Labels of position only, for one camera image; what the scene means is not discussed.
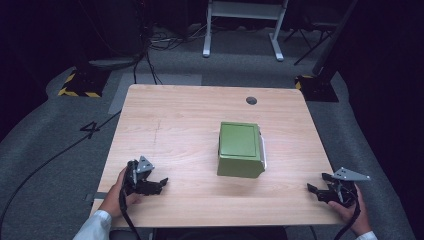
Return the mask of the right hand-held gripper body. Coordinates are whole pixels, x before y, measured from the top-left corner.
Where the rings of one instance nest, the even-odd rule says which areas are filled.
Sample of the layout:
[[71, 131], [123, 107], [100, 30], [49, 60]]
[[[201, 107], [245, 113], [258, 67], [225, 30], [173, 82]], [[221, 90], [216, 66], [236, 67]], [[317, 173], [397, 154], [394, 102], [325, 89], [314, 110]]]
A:
[[333, 174], [323, 173], [322, 179], [327, 183], [331, 201], [337, 202], [344, 207], [350, 207], [355, 203], [357, 181], [370, 181], [369, 175], [364, 175], [353, 170], [341, 167]]

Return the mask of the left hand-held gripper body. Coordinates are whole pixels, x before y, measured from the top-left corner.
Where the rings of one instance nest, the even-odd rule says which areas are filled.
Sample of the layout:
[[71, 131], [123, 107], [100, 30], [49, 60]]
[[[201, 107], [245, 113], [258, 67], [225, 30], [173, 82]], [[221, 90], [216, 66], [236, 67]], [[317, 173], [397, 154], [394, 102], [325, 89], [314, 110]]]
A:
[[147, 180], [154, 166], [144, 156], [139, 160], [132, 160], [127, 163], [124, 177], [124, 189], [127, 195], [137, 193], [145, 195], [146, 190], [155, 188]]

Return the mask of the green box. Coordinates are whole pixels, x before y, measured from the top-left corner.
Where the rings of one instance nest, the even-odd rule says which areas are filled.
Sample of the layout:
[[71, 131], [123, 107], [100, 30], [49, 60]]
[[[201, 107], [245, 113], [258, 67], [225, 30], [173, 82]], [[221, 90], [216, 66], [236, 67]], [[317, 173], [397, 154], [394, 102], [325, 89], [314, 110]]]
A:
[[258, 178], [266, 170], [264, 139], [255, 123], [222, 122], [218, 176]]

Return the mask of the person's left hand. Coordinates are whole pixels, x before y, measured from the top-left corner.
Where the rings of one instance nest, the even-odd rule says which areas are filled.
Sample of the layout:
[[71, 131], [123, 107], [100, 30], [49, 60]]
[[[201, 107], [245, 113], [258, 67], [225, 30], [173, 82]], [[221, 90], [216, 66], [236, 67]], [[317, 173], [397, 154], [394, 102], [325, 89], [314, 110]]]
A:
[[[122, 215], [120, 210], [119, 196], [123, 183], [123, 179], [125, 176], [126, 169], [123, 168], [116, 180], [116, 182], [112, 185], [108, 193], [106, 194], [105, 199], [101, 203], [99, 210], [107, 212], [112, 218], [117, 218]], [[142, 196], [139, 194], [131, 194], [125, 197], [126, 204], [128, 206], [133, 204], [140, 204], [142, 200]]]

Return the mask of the person's right hand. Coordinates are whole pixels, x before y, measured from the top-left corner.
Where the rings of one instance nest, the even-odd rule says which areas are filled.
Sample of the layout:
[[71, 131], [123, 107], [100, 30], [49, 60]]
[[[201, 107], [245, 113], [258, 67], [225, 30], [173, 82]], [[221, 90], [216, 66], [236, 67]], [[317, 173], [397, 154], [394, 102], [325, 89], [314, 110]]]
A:
[[[359, 187], [356, 187], [356, 189], [357, 189], [360, 213], [357, 219], [355, 220], [355, 222], [350, 227], [350, 229], [352, 230], [352, 232], [355, 234], [357, 238], [358, 236], [364, 233], [372, 231], [372, 228], [369, 223], [368, 212], [367, 212], [366, 204], [363, 200], [361, 190], [359, 189]], [[348, 223], [352, 219], [355, 212], [354, 205], [352, 205], [349, 208], [346, 208], [334, 201], [329, 201], [328, 205], [340, 215], [342, 221], [345, 223]]]

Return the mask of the grey tape strip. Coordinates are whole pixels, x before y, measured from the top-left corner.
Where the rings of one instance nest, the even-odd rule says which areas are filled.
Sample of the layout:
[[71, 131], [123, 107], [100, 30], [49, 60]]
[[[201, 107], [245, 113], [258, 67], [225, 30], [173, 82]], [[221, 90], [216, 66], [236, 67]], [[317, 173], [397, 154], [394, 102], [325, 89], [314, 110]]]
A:
[[94, 194], [87, 194], [84, 198], [84, 201], [93, 202], [95, 199], [104, 199], [106, 195], [106, 192], [96, 192]]

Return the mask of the person's dark clothing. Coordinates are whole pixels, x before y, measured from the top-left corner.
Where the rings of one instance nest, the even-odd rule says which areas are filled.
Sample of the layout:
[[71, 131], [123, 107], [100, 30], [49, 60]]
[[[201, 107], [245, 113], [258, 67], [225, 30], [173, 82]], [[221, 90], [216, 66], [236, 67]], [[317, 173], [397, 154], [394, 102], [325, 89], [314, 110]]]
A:
[[153, 240], [288, 240], [283, 227], [158, 228]]

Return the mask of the black stand with pole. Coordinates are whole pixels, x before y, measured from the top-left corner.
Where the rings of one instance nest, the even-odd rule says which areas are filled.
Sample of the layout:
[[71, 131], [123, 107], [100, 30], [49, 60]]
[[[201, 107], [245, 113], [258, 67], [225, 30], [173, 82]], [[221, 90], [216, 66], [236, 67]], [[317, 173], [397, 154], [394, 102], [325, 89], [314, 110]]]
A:
[[341, 63], [337, 60], [342, 52], [339, 37], [357, 2], [358, 0], [305, 0], [300, 8], [300, 18], [305, 30], [318, 30], [321, 38], [295, 64], [329, 40], [312, 70], [313, 75], [295, 78], [295, 86], [306, 101], [338, 102], [331, 80]]

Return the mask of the black striped stand base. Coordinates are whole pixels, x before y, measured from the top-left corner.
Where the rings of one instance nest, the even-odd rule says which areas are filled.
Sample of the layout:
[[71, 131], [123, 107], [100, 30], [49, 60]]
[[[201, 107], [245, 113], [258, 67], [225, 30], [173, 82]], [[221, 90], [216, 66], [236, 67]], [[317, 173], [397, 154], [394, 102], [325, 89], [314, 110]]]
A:
[[83, 72], [74, 69], [58, 92], [59, 96], [100, 98], [110, 76], [110, 71]]

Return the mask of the black tripod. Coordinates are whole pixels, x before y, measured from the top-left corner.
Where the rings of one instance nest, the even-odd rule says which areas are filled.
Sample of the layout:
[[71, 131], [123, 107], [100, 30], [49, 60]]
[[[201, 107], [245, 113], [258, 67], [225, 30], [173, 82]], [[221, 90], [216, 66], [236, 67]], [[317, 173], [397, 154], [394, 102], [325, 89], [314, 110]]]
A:
[[308, 19], [300, 20], [295, 26], [292, 26], [290, 33], [284, 38], [283, 42], [286, 43], [294, 36], [298, 36], [308, 47], [308, 50], [294, 62], [294, 65], [301, 63], [327, 39], [331, 38], [336, 28], [336, 23]]

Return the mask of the white metal stand frame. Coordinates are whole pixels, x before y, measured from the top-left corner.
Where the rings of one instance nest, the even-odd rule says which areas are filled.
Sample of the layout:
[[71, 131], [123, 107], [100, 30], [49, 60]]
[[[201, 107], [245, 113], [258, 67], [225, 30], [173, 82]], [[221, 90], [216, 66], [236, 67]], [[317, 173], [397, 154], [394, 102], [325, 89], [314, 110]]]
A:
[[269, 39], [276, 60], [282, 62], [284, 60], [284, 56], [278, 43], [278, 36], [287, 10], [288, 2], [289, 0], [283, 0], [281, 4], [261, 4], [209, 0], [206, 13], [206, 35], [202, 55], [205, 58], [208, 58], [211, 55], [211, 28], [213, 17], [273, 20], [276, 24], [274, 32], [269, 34]]

